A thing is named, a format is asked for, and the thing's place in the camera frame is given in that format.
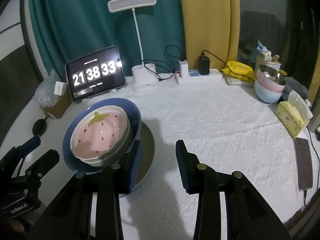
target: yellow tissue package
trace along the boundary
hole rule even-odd
[[[243,63],[240,63],[240,62],[237,62],[237,61],[228,61],[227,62],[227,66],[230,68],[224,68],[222,69],[221,71],[223,71],[225,74],[229,75],[229,76],[232,76],[232,77],[235,77],[237,79],[241,79],[243,81],[247,81],[247,82],[250,82],[250,83],[254,83],[254,71],[252,69],[252,67],[246,65],[246,64],[243,64]]]
[[[293,138],[296,138],[298,133],[308,124],[303,121],[298,109],[288,101],[280,102],[275,114]]]

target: metal screw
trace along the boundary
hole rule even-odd
[[[233,176],[235,176],[236,178],[240,179],[240,178],[242,178],[243,174],[242,174],[242,172],[240,172],[240,171],[235,171],[235,172],[233,173]]]
[[[117,170],[117,169],[119,169],[120,167],[121,167],[121,165],[120,165],[119,163],[114,163],[114,164],[111,165],[111,168],[112,168],[113,170]]]
[[[199,170],[204,171],[204,170],[207,168],[207,165],[205,165],[205,164],[203,164],[203,163],[199,163],[199,164],[197,165],[197,168],[198,168]]]
[[[82,171],[79,171],[76,173],[76,178],[77,179],[82,179],[84,177],[84,173]]]

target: green curtain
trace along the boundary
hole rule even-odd
[[[54,68],[65,76],[66,62],[117,45],[124,73],[132,75],[131,68],[140,64],[132,11],[110,13],[108,1],[29,0],[32,28],[48,73]],[[152,7],[137,8],[136,15],[145,59],[173,64],[164,52],[169,44],[185,53],[180,0],[157,0]],[[179,56],[174,48],[169,52]]]

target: white power strip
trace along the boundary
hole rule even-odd
[[[216,68],[211,68],[208,75],[200,75],[198,70],[193,69],[188,71],[187,78],[181,78],[179,74],[175,74],[174,78],[179,85],[206,81],[217,82],[222,79],[222,74]]]

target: number 33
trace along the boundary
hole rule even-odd
[[[109,61],[108,65],[106,63],[101,64],[101,68],[102,68],[102,74],[104,76],[107,76],[109,74],[109,72],[111,74],[113,74],[116,71],[116,67],[115,67],[115,63],[113,61]]]

